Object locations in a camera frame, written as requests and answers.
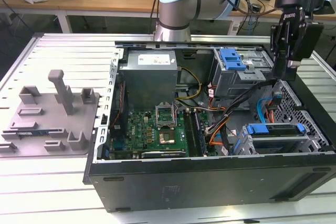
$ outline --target floor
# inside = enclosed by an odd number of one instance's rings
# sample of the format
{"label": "floor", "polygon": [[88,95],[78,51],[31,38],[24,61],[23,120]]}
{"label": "floor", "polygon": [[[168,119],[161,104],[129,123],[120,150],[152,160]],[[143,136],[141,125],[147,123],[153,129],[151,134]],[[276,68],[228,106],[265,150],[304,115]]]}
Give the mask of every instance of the floor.
{"label": "floor", "polygon": [[[24,15],[24,22],[34,31],[42,33],[60,33],[61,29],[55,16],[48,15]],[[70,18],[74,33],[120,33],[120,34],[145,34],[148,32],[148,18],[124,18],[108,17],[107,27],[102,17],[78,17]],[[259,23],[254,32],[248,31],[247,24],[241,30],[240,35],[269,36],[271,23]],[[224,35],[227,34],[229,22],[198,20],[191,23],[192,34]],[[0,79],[11,67],[25,45],[29,42],[32,33],[26,26],[14,17],[13,24],[6,26],[0,20]],[[336,26],[325,26],[322,36],[315,48],[318,54],[325,58],[330,49],[335,45]],[[336,63],[336,49],[328,59],[328,63],[334,66]]]}

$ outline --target desk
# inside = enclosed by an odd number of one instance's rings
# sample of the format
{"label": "desk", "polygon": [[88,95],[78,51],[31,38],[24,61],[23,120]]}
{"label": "desk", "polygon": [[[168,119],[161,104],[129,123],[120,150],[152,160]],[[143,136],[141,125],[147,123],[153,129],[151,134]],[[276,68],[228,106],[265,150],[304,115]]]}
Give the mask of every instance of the desk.
{"label": "desk", "polygon": [[[153,39],[149,35],[137,37],[142,41]],[[192,36],[193,41],[223,42],[236,38]],[[262,36],[238,38],[269,41]],[[131,39],[134,36],[102,34],[45,34],[33,38],[0,82],[0,131],[8,126],[20,103],[18,94],[22,86],[36,85],[41,93],[56,92],[47,80],[50,69],[63,69],[64,82],[73,92],[79,92],[82,87],[94,87],[103,94],[109,78],[111,59],[108,53],[114,46],[113,41]],[[302,62],[302,76],[309,71],[328,75],[327,67],[320,67],[321,63],[314,59]],[[93,186],[82,183],[85,165],[85,156],[0,159],[0,223],[60,224],[74,220],[80,224],[93,224],[97,220],[108,224],[243,223],[244,219],[257,219],[263,223],[332,224],[336,220],[336,179],[298,202],[108,214]]]}
{"label": "desk", "polygon": [[[103,17],[149,17],[154,0],[48,0],[34,5],[24,0],[5,0],[15,12],[20,14],[56,15],[63,33],[71,33],[68,16],[103,16]],[[264,1],[266,10],[272,9],[274,0]],[[240,1],[240,8],[247,11],[245,1]],[[0,1],[0,13],[12,13]],[[276,11],[259,18],[260,22],[279,22],[281,11]],[[240,12],[231,12],[226,20],[231,21],[229,35],[236,35],[244,15]],[[325,24],[336,24],[336,14],[316,16],[317,21]]]}

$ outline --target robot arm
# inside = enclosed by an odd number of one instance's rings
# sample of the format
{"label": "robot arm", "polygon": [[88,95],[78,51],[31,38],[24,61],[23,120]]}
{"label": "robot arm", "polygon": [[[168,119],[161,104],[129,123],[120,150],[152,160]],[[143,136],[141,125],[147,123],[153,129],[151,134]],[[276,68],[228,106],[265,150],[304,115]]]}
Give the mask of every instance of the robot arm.
{"label": "robot arm", "polygon": [[[324,0],[275,1],[275,8],[283,14],[279,24],[271,28],[274,78],[294,80],[301,60],[311,56],[323,30],[312,15],[323,6]],[[227,0],[160,0],[160,21],[154,39],[189,41],[191,19],[223,18],[231,10]]]}
{"label": "robot arm", "polygon": [[154,35],[156,41],[190,41],[189,23],[192,19],[224,19],[233,8],[227,1],[219,3],[219,0],[159,1],[160,19]]}

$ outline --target aluminum table surface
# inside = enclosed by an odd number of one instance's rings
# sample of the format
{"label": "aluminum table surface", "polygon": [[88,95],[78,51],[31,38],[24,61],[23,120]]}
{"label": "aluminum table surface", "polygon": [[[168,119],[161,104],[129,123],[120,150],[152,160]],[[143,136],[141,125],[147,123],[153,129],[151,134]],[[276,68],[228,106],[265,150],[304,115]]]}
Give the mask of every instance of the aluminum table surface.
{"label": "aluminum table surface", "polygon": [[[63,69],[73,92],[94,87],[103,94],[115,40],[151,41],[148,35],[45,34],[33,38],[0,82],[0,130],[20,103],[23,85],[56,92],[50,69]],[[268,37],[193,36],[193,41],[265,42]],[[299,74],[335,119],[334,72],[314,53]],[[82,183],[86,157],[0,159],[0,223],[335,223],[336,179],[298,202],[108,214],[93,186]]]}

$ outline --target motherboard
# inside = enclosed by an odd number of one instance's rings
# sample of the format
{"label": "motherboard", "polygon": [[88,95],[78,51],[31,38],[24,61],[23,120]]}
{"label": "motherboard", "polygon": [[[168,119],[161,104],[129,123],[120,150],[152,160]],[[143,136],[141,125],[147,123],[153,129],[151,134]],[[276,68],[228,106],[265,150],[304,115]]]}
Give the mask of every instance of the motherboard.
{"label": "motherboard", "polygon": [[[123,141],[112,140],[112,159],[157,158],[162,156],[189,157],[204,155],[205,128],[209,121],[205,112],[162,110],[130,111],[127,133]],[[174,124],[159,122],[173,119]]]}

